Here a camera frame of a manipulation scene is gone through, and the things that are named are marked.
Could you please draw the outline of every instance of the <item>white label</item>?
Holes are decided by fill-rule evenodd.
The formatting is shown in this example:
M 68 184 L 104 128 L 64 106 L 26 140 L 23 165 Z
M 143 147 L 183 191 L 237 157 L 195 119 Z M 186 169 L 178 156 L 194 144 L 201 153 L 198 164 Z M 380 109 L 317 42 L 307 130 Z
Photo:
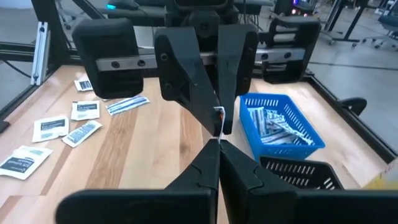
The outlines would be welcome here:
M 99 101 L 78 101 L 72 103 L 71 118 L 74 121 L 100 118 Z
M 0 175 L 26 180 L 51 153 L 46 148 L 21 146 L 0 164 Z
M 149 100 L 144 96 L 135 96 L 133 98 L 127 98 L 117 103 L 106 106 L 108 113 L 113 116 L 126 110 L 136 108 L 138 106 L 149 103 Z
M 73 130 L 67 136 L 62 138 L 62 141 L 70 147 L 76 147 L 80 145 L 86 138 L 92 135 L 102 124 L 96 121 L 89 121 L 80 128 Z
M 91 83 L 89 79 L 81 78 L 79 80 L 75 80 L 75 86 L 77 91 L 90 91 L 93 90 L 93 87 L 91 86 Z
M 35 121 L 32 142 L 41 142 L 66 136 L 69 132 L 69 119 L 57 116 Z
M 218 143 L 221 141 L 221 137 L 223 136 L 223 130 L 224 130 L 224 122 L 225 122 L 225 109 L 224 106 L 215 106 L 214 110 L 219 112 L 220 114 L 220 119 L 222 120 L 221 122 L 221 132 L 220 135 L 217 137 Z

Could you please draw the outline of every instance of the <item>alcohol prep pad packet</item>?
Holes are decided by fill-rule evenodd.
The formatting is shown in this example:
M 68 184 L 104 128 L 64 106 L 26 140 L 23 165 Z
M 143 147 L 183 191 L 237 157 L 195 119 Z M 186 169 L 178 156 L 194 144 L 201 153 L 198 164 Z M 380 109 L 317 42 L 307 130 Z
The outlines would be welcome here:
M 96 121 L 89 121 L 81 127 L 73 130 L 67 136 L 62 138 L 62 141 L 70 147 L 80 145 L 86 138 L 92 135 L 102 124 Z
M 72 103 L 71 118 L 74 121 L 100 118 L 99 101 L 76 101 Z
M 69 119 L 66 116 L 44 118 L 34 122 L 32 142 L 56 139 L 68 133 Z
M 118 113 L 122 113 L 123 111 L 130 110 L 136 108 L 138 106 L 149 103 L 148 98 L 144 96 L 135 96 L 132 98 L 126 98 L 117 103 L 113 103 L 111 105 L 106 106 L 108 113 L 113 116 Z
M 79 80 L 75 80 L 75 86 L 77 91 L 91 91 L 93 90 L 93 87 L 91 86 L 91 83 L 89 79 L 87 78 L 81 78 Z
M 250 117 L 253 120 L 254 126 L 259 132 L 260 137 L 268 134 L 266 129 L 266 119 L 264 117 L 264 107 L 248 108 Z
M 0 164 L 0 175 L 26 180 L 51 153 L 46 148 L 21 146 Z

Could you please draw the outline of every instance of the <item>office chair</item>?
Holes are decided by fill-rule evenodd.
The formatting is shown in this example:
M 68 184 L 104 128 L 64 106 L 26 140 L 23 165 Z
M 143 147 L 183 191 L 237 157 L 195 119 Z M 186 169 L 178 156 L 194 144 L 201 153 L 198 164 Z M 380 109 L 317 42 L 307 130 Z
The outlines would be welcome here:
M 398 45 L 398 0 L 395 0 L 394 4 L 391 6 L 390 10 L 387 14 L 380 16 L 378 21 L 380 24 L 388 30 L 388 33 L 383 36 L 377 37 L 366 37 L 362 40 L 362 42 L 366 42 L 366 40 L 371 39 L 372 42 L 377 40 L 381 40 L 380 44 L 374 46 L 375 49 L 380 48 L 380 46 L 387 42 L 392 45 L 392 47 L 396 47 Z
M 64 26 L 65 29 L 70 30 L 72 29 L 72 24 L 76 21 L 77 18 L 85 18 L 82 12 L 81 14 L 73 12 L 71 10 L 64 9 L 62 7 L 62 0 L 55 0 L 55 3 L 57 5 L 58 13 L 60 15 L 62 25 Z

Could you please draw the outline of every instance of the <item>small blue light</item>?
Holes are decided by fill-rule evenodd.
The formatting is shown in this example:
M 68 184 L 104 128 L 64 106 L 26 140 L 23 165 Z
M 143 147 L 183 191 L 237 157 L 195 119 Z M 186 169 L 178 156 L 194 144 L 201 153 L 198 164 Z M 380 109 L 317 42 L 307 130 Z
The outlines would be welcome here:
M 111 4 L 107 4 L 106 7 L 107 7 L 108 9 L 116 9 L 116 6 L 113 6 L 113 5 L 111 5 Z

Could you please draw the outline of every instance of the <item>light wood surface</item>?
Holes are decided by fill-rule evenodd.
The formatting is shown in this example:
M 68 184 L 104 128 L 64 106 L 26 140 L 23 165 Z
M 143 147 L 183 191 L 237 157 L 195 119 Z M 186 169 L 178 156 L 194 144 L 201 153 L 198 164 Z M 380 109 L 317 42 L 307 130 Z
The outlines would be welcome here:
M 162 99 L 157 78 L 144 81 L 141 106 L 110 116 L 101 101 L 103 127 L 72 149 L 61 139 L 31 143 L 33 123 L 40 118 L 70 116 L 72 102 L 97 100 L 91 92 L 78 93 L 73 81 L 84 76 L 81 67 L 63 66 L 8 118 L 11 127 L 0 135 L 0 160 L 20 145 L 46 147 L 50 157 L 25 181 L 0 177 L 0 223 L 53 223 L 59 201 L 81 189 L 162 189 L 191 163 L 210 138 L 193 116 L 174 102 Z M 346 189 L 372 179 L 386 164 L 308 84 L 270 85 L 253 80 L 251 91 L 289 95 L 326 143 L 308 159 L 333 166 Z M 236 102 L 232 135 L 225 136 L 251 155 L 238 118 Z M 71 121 L 70 130 L 86 121 Z M 219 223 L 228 223 L 220 197 Z

